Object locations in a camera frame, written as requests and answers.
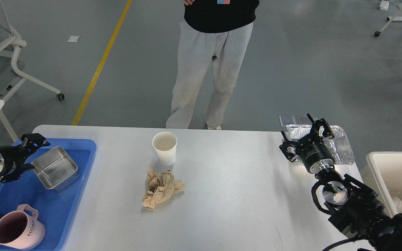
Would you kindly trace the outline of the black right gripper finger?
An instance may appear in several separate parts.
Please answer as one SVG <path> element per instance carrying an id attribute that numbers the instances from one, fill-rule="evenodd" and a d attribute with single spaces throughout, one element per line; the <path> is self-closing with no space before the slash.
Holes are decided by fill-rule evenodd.
<path id="1" fill-rule="evenodd" d="M 279 145 L 279 149 L 288 161 L 295 162 L 299 158 L 300 151 L 303 150 L 303 143 L 289 140 L 284 131 L 281 131 L 281 135 L 283 140 Z"/>
<path id="2" fill-rule="evenodd" d="M 324 140 L 333 139 L 335 137 L 331 127 L 325 119 L 315 120 L 309 113 L 306 116 L 312 123 L 310 132 L 307 135 L 309 142 L 322 143 Z"/>

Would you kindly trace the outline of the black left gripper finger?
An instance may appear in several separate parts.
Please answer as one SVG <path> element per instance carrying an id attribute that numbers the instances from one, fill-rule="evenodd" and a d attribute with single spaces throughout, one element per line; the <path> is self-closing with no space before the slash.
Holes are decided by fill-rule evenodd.
<path id="1" fill-rule="evenodd" d="M 33 154 L 38 149 L 46 146 L 50 146 L 51 143 L 39 133 L 31 133 L 22 135 L 20 138 L 21 143 L 19 145 L 19 151 L 21 154 Z"/>
<path id="2" fill-rule="evenodd" d="M 12 170 L 10 173 L 0 177 L 0 183 L 4 184 L 12 181 L 17 181 L 22 174 L 24 174 L 28 170 L 33 170 L 34 168 L 35 166 L 31 163 L 16 166 L 15 169 Z"/>

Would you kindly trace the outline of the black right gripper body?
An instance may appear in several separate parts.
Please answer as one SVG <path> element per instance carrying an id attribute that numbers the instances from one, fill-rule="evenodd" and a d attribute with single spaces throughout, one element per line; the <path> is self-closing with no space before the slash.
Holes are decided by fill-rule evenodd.
<path id="1" fill-rule="evenodd" d="M 321 170 L 332 168 L 335 159 L 324 143 L 312 141 L 300 143 L 295 149 L 295 154 L 304 164 L 306 171 L 310 174 L 317 174 Z"/>

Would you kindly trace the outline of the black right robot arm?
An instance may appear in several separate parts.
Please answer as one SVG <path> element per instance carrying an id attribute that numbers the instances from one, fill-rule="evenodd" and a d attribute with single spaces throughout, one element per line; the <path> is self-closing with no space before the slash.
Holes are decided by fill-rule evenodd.
<path id="1" fill-rule="evenodd" d="M 325 141 L 334 133 L 325 119 L 313 119 L 309 132 L 297 141 L 290 140 L 284 131 L 279 146 L 287 160 L 300 159 L 308 173 L 317 179 L 311 188 L 316 208 L 329 215 L 330 223 L 346 236 L 345 240 L 325 248 L 359 240 L 367 240 L 376 251 L 402 251 L 402 213 L 393 217 L 384 212 L 378 194 L 370 187 L 335 168 L 335 159 Z"/>

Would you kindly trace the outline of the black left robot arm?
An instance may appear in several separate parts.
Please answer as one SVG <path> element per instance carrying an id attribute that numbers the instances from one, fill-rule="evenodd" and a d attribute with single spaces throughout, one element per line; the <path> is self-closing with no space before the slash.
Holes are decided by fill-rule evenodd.
<path id="1" fill-rule="evenodd" d="M 42 147 L 50 146 L 50 142 L 39 134 L 25 134 L 21 137 L 21 143 L 15 146 L 0 146 L 0 183 L 5 184 L 17 181 L 22 174 L 34 169 L 34 165 L 26 163 Z"/>

